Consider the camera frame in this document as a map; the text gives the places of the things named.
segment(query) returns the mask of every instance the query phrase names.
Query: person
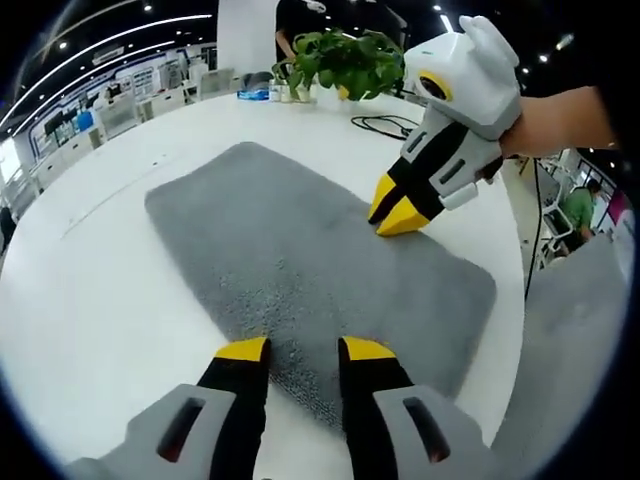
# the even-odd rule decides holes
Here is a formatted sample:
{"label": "person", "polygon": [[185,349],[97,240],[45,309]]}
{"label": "person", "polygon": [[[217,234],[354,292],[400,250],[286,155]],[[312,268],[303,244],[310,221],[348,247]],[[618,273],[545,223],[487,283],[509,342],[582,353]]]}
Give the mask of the person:
{"label": "person", "polygon": [[115,97],[122,94],[122,85],[112,80],[111,85],[107,87],[107,91],[109,92],[109,103],[112,103]]}
{"label": "person", "polygon": [[109,89],[105,88],[98,93],[97,98],[93,102],[93,108],[96,110],[101,110],[102,108],[108,106],[111,102],[111,94],[109,93]]}
{"label": "person", "polygon": [[0,209],[0,240],[2,246],[0,247],[0,255],[3,255],[5,250],[9,247],[13,233],[16,231],[16,222],[13,221],[11,210],[8,207],[2,207]]}
{"label": "person", "polygon": [[560,204],[560,210],[564,212],[573,227],[573,232],[565,238],[569,251],[577,250],[593,237],[591,219],[594,202],[600,190],[600,183],[591,179],[586,186],[573,190]]}
{"label": "person", "polygon": [[293,41],[297,35],[324,32],[327,6],[316,0],[280,0],[276,7],[276,58],[293,59]]}

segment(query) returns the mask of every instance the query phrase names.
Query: gray bath mat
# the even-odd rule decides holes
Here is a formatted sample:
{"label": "gray bath mat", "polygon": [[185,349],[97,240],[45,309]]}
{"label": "gray bath mat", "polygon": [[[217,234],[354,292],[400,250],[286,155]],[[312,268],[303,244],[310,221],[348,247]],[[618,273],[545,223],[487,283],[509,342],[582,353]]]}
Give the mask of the gray bath mat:
{"label": "gray bath mat", "polygon": [[213,321],[229,340],[268,335],[273,381],[320,420],[340,425],[342,335],[387,344],[415,383],[457,394],[495,300],[476,265],[420,233],[376,236],[367,204],[253,143],[146,208]]}

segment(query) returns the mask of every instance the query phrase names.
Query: desk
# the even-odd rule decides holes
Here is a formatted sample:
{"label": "desk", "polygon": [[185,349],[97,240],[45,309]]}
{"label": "desk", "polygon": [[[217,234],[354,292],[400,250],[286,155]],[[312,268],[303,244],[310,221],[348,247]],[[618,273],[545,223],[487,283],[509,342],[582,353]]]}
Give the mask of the desk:
{"label": "desk", "polygon": [[184,107],[185,89],[182,86],[172,90],[166,90],[152,97],[147,98],[144,102],[138,104],[138,108],[143,112],[140,116],[145,122],[158,118],[165,113],[172,112],[178,108]]}
{"label": "desk", "polygon": [[[391,97],[354,114],[419,121]],[[227,95],[114,138],[58,179],[20,222],[0,277],[0,358],[26,417],[63,461],[105,454],[127,421],[180,383],[195,383],[226,343],[193,298],[147,217],[150,189],[241,141],[298,160],[369,202],[401,143],[313,105]],[[524,319],[516,222],[498,175],[478,198],[427,228],[485,268],[496,304],[457,404],[491,444],[516,378]],[[348,479],[344,442],[276,389],[256,478]]]}
{"label": "desk", "polygon": [[78,133],[45,157],[32,171],[31,176],[37,179],[38,186],[46,189],[68,168],[78,162],[92,150],[99,148],[100,131],[93,126],[84,132]]}

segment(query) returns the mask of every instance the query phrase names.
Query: black cord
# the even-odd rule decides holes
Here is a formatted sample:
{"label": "black cord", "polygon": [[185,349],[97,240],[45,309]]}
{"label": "black cord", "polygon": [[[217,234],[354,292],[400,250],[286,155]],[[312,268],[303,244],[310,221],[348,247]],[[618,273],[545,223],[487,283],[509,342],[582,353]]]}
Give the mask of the black cord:
{"label": "black cord", "polygon": [[[400,133],[397,134],[397,133],[385,132],[384,130],[380,130],[379,128],[376,128],[376,127],[374,127],[373,125],[371,125],[369,123],[372,120],[380,121],[380,122],[392,123],[392,124],[394,124],[394,125],[396,125],[397,127],[400,128]],[[409,127],[409,126],[406,126],[406,125],[402,125],[401,123],[397,122],[396,120],[402,120],[403,122],[410,123],[411,126]],[[370,132],[379,133],[381,135],[385,135],[387,137],[395,138],[396,140],[402,140],[402,141],[407,139],[407,137],[409,136],[409,134],[413,130],[413,127],[417,127],[418,126],[418,124],[416,122],[414,122],[413,120],[409,120],[408,118],[400,117],[398,115],[358,116],[358,117],[353,117],[351,119],[351,123],[353,123],[358,128],[362,128],[363,130],[368,130]]]}
{"label": "black cord", "polygon": [[536,196],[538,197],[538,230],[536,231],[536,239],[533,242],[533,253],[531,254],[531,265],[529,266],[529,278],[527,278],[527,288],[524,291],[524,299],[529,296],[529,287],[531,286],[531,276],[533,275],[533,267],[538,250],[538,241],[540,240],[540,229],[542,228],[542,199],[540,198],[540,181],[538,180],[538,162],[533,159],[533,175],[536,179]]}

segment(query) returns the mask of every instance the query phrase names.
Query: person in green shirt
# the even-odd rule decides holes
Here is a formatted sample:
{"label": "person in green shirt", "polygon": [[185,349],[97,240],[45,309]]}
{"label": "person in green shirt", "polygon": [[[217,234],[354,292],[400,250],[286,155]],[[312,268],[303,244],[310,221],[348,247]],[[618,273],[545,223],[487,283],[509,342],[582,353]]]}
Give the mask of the person in green shirt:
{"label": "person in green shirt", "polygon": [[574,232],[565,239],[569,250],[577,250],[593,237],[591,219],[596,197],[601,186],[596,180],[589,180],[584,187],[578,187],[560,204],[560,210],[567,216]]}

